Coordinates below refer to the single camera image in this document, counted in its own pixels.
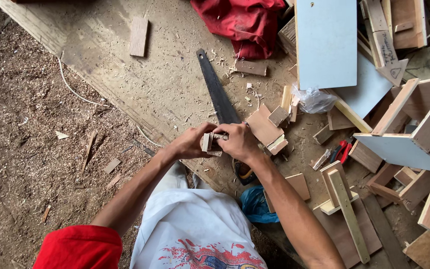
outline red shirt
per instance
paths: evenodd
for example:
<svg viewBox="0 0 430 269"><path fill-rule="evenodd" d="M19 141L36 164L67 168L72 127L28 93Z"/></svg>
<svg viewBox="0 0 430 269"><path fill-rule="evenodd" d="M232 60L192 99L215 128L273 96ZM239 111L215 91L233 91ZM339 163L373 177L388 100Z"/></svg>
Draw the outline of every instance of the red shirt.
<svg viewBox="0 0 430 269"><path fill-rule="evenodd" d="M117 268L122 240L110 228L69 226L46 235L33 268Z"/></svg>

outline saw blade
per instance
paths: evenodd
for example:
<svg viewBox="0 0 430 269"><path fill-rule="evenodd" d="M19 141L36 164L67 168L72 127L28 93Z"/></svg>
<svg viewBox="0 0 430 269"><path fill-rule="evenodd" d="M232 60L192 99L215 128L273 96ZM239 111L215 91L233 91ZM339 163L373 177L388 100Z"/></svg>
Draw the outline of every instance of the saw blade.
<svg viewBox="0 0 430 269"><path fill-rule="evenodd" d="M200 67L202 68L202 73L205 78L205 83L207 84L208 93L212 99L212 104L216 112L218 123L241 123L203 49L197 50L197 58L200 62Z"/></svg>

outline sawdust floor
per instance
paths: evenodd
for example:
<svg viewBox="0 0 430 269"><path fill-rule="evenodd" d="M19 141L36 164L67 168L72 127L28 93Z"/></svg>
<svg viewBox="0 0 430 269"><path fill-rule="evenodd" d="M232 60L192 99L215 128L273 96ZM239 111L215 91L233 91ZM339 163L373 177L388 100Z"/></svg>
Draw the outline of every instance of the sawdust floor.
<svg viewBox="0 0 430 269"><path fill-rule="evenodd" d="M0 10L0 29L7 18ZM64 74L80 95L110 106L71 70L64 67ZM81 173L94 130L90 159ZM55 131L69 137L58 140ZM31 267L47 233L89 223L127 177L150 160L138 146L122 153L133 140L157 150L115 107L89 104L72 94L57 58L9 21L0 32L0 268L12 268L11 260ZM103 168L115 157L121 164L106 174ZM122 180L106 190L118 173ZM51 211L42 223L48 205ZM122 239L121 268L129 265L136 235L133 227ZM269 267L298 267L255 228L252 237Z"/></svg>

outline white panel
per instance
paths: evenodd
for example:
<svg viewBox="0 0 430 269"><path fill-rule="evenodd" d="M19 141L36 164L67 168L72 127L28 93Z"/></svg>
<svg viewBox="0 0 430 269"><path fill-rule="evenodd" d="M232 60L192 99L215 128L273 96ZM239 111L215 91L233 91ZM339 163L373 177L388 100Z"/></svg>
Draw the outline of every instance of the white panel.
<svg viewBox="0 0 430 269"><path fill-rule="evenodd" d="M357 1L296 0L295 5L300 89L355 86Z"/></svg>
<svg viewBox="0 0 430 269"><path fill-rule="evenodd" d="M430 170L430 155L408 136L355 134L354 137L390 164Z"/></svg>
<svg viewBox="0 0 430 269"><path fill-rule="evenodd" d="M374 64L358 52L358 84L333 90L363 119L392 86L376 71Z"/></svg>

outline blue plastic bag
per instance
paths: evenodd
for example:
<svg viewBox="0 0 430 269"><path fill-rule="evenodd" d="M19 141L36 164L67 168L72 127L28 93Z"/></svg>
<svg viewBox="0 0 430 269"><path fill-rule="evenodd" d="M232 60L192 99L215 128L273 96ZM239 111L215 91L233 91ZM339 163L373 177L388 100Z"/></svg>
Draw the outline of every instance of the blue plastic bag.
<svg viewBox="0 0 430 269"><path fill-rule="evenodd" d="M242 201L242 211L250 222L279 222L277 214L270 213L263 190L263 186L261 185L245 190L240 197Z"/></svg>

